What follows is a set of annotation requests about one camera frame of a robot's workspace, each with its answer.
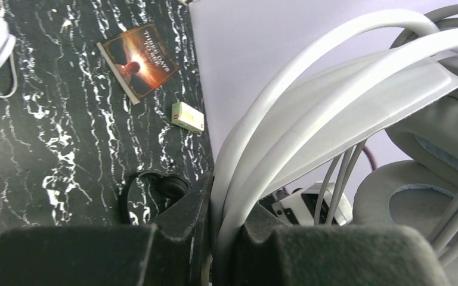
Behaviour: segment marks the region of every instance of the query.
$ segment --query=white wall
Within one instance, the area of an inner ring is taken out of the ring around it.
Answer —
[[[336,26],[360,15],[404,8],[426,13],[455,0],[201,0],[191,4],[206,115],[216,156],[225,137],[269,80],[300,50]],[[354,37],[329,52],[306,73],[388,49],[401,29]],[[379,165],[405,160],[384,132],[368,140]],[[290,188],[322,181],[326,165]],[[349,200],[370,172],[359,159],[345,191]]]

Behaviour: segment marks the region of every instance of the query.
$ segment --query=headphone ear cup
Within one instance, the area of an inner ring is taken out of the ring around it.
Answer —
[[[163,197],[178,201],[186,195],[188,190],[187,183],[177,177],[166,177],[157,184],[157,192]]]

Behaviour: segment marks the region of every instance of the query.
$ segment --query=dark gray surface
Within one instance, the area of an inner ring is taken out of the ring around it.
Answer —
[[[208,132],[169,122],[171,104],[204,112],[190,15],[177,0],[5,0],[19,87],[0,100],[0,233],[34,225],[114,225],[127,174],[188,181],[212,167]],[[179,72],[131,106],[95,44],[154,22]],[[10,83],[6,66],[0,90]],[[146,186],[132,211],[146,222],[164,201]]]

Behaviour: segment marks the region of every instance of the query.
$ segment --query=book cover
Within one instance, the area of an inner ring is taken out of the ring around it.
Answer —
[[[155,24],[133,28],[97,46],[133,104],[178,70]]]

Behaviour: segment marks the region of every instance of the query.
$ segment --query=yellow and white box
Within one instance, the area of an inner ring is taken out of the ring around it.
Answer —
[[[197,134],[205,130],[205,115],[184,102],[173,104],[171,122]]]

